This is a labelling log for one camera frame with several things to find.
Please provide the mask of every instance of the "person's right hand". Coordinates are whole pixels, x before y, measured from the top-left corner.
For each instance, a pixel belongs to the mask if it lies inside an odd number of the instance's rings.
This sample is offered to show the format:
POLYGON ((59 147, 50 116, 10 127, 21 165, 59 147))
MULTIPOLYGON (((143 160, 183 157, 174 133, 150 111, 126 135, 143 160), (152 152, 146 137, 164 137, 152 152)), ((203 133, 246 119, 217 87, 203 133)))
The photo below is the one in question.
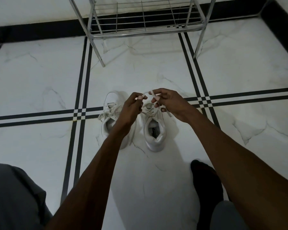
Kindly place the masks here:
POLYGON ((156 94, 156 98, 151 100, 152 103, 155 104, 155 107, 159 107, 159 105, 164 105, 169 112, 171 112, 177 119, 182 122, 188 122, 188 116, 192 115, 194 111, 197 111, 192 105, 190 105, 179 93, 174 90, 159 88, 153 90, 154 94, 156 94))

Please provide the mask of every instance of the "marble floor tile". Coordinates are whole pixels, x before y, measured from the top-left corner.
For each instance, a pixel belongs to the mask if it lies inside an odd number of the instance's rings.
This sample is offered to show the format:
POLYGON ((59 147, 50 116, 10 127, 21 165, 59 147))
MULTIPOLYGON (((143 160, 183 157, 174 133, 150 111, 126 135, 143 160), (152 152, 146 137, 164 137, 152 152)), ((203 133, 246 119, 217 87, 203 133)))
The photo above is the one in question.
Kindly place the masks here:
POLYGON ((54 214, 60 206, 72 122, 0 128, 0 163, 17 166, 47 193, 54 214))
POLYGON ((103 106, 113 90, 146 92, 169 88, 183 97, 195 96, 178 34, 95 40, 106 67, 93 51, 88 107, 103 106))
POLYGON ((288 179, 288 100, 214 109, 222 131, 288 179))
MULTIPOLYGON (((196 229, 199 200, 190 162, 211 162, 189 125, 163 116, 164 150, 148 150, 138 117, 131 145, 119 152, 103 229, 112 229, 114 219, 118 229, 196 229)), ((86 120, 80 174, 102 144, 100 126, 97 119, 86 120)))
POLYGON ((209 23, 197 60, 209 95, 288 87, 288 53, 259 18, 209 23))
POLYGON ((73 109, 84 37, 0 49, 0 116, 73 109))

